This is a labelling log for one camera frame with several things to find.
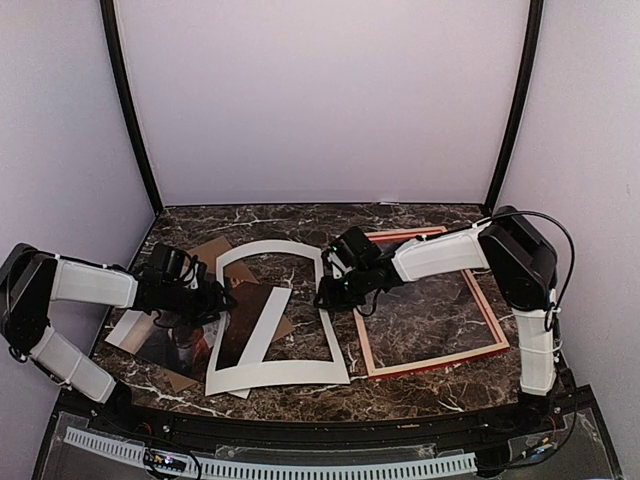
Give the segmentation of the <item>brown backing board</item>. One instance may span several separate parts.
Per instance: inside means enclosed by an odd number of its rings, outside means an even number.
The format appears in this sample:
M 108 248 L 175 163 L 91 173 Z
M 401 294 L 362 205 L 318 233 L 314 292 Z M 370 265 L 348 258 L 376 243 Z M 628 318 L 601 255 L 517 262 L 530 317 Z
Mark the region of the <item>brown backing board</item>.
M 231 249 L 231 244 L 224 236 L 222 236 L 198 247 L 195 247 L 189 250 L 188 253 L 191 255 L 197 255 L 201 261 L 207 264 L 208 270 L 213 271 L 216 259 L 220 255 Z M 242 261 L 236 261 L 228 265 L 225 268 L 225 272 L 231 275 L 231 284 L 233 286 L 236 286 L 243 281 L 258 283 L 257 278 Z M 294 327 L 292 323 L 285 316 L 283 316 L 279 322 L 279 325 L 274 333 L 271 342 L 274 343 L 275 341 L 284 338 L 286 335 L 291 334 L 293 331 Z M 176 373 L 166 372 L 166 377 L 168 378 L 175 393 L 181 392 L 196 385 L 195 380 L 189 380 L 187 377 Z

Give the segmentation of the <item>printed photo of painting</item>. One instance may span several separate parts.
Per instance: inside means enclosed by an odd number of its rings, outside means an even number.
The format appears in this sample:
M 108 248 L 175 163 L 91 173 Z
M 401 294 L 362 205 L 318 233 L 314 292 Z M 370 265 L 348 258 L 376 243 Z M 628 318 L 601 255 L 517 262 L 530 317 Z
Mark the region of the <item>printed photo of painting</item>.
M 238 306 L 223 327 L 218 370 L 264 359 L 270 343 L 292 331 L 283 315 L 291 291 L 244 281 L 231 289 Z M 158 365 L 174 391 L 180 392 L 206 380 L 210 355 L 220 326 L 218 319 L 203 326 L 181 325 L 172 312 L 150 316 L 128 310 L 107 336 L 107 342 Z

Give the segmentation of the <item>white photo mat border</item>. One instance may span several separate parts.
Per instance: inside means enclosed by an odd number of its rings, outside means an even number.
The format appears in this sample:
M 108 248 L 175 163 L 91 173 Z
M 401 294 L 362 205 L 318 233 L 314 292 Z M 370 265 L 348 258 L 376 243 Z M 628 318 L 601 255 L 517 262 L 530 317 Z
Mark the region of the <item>white photo mat border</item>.
M 319 248 L 286 240 L 261 240 L 240 245 L 219 256 L 216 260 L 216 278 L 220 280 L 223 277 L 224 269 L 228 265 L 246 257 L 262 254 L 288 254 L 311 260 L 316 285 L 320 284 L 324 275 Z M 348 385 L 350 383 L 349 373 L 329 313 L 324 309 L 320 309 L 318 313 L 331 353 L 331 361 L 266 361 L 264 359 L 289 296 L 289 291 L 283 288 L 277 287 L 272 291 L 238 364 L 225 369 L 217 368 L 217 360 L 223 334 L 230 324 L 230 314 L 228 312 L 220 314 L 220 323 L 206 374 L 205 394 L 207 396 L 229 393 L 247 398 L 252 389 L 261 387 L 305 384 Z

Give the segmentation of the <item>wooden picture frame red edge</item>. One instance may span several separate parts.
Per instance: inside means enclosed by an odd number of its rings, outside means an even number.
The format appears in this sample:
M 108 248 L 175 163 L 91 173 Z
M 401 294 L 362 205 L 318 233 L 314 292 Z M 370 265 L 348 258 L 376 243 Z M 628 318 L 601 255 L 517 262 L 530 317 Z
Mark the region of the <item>wooden picture frame red edge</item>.
M 478 348 L 466 353 L 459 353 L 453 355 L 447 355 L 440 358 L 435 358 L 432 360 L 409 363 L 406 365 L 401 365 L 399 367 L 389 367 L 376 369 L 373 365 L 372 354 L 370 350 L 369 341 L 367 339 L 367 333 L 364 327 L 364 319 L 358 311 L 354 313 L 354 319 L 356 328 L 358 331 L 358 336 L 360 340 L 360 345 L 362 349 L 362 354 L 364 358 L 364 364 L 366 366 L 367 376 L 369 379 L 380 379 L 385 377 L 397 377 L 401 375 L 408 375 L 420 371 L 425 370 L 433 370 L 436 368 L 444 368 L 446 366 L 451 366 L 453 364 L 459 364 L 464 362 L 469 362 L 473 360 L 478 360 L 483 357 L 496 355 L 499 353 L 503 353 L 509 349 L 509 341 L 502 330 L 500 322 L 496 318 L 488 300 L 486 299 L 484 293 L 482 292 L 477 280 L 475 279 L 471 270 L 461 270 L 465 271 L 468 275 L 468 283 L 474 290 L 474 298 L 478 302 L 478 304 L 482 307 L 483 313 L 485 315 L 485 319 L 489 323 L 491 327 L 491 331 L 493 332 L 496 343 L 492 346 Z

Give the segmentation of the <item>clear acrylic sheet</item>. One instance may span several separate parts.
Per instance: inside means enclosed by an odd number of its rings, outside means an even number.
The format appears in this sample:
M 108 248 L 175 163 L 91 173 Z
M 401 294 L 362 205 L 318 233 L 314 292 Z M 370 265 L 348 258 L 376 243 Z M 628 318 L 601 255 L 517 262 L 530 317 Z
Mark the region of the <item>clear acrylic sheet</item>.
M 364 327 L 376 369 L 496 343 L 465 271 L 422 278 L 381 293 Z

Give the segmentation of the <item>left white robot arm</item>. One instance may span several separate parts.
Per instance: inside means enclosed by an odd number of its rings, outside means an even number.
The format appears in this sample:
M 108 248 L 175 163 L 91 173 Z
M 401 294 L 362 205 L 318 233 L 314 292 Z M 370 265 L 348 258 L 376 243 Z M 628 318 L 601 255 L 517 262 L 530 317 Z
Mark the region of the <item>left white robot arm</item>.
M 162 243 L 133 270 L 18 243 L 1 266 L 1 335 L 16 361 L 33 362 L 62 387 L 103 405 L 103 421 L 120 436 L 131 436 L 141 427 L 141 415 L 119 398 L 126 387 L 52 320 L 61 313 L 95 319 L 115 308 L 171 312 L 187 325 L 202 325 L 237 305 L 224 285 L 206 274 L 207 265 L 197 256 Z

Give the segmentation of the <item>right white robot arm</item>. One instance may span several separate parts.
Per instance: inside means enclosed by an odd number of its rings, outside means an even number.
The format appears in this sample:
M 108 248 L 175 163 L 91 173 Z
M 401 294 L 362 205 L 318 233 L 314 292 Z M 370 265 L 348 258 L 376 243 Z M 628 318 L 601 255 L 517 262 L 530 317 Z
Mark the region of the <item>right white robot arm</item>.
M 456 228 L 365 232 L 357 227 L 322 255 L 318 308 L 356 321 L 368 375 L 391 377 L 515 351 L 510 413 L 521 434 L 549 416 L 561 348 L 555 324 L 563 289 L 557 253 L 529 213 L 505 207 Z

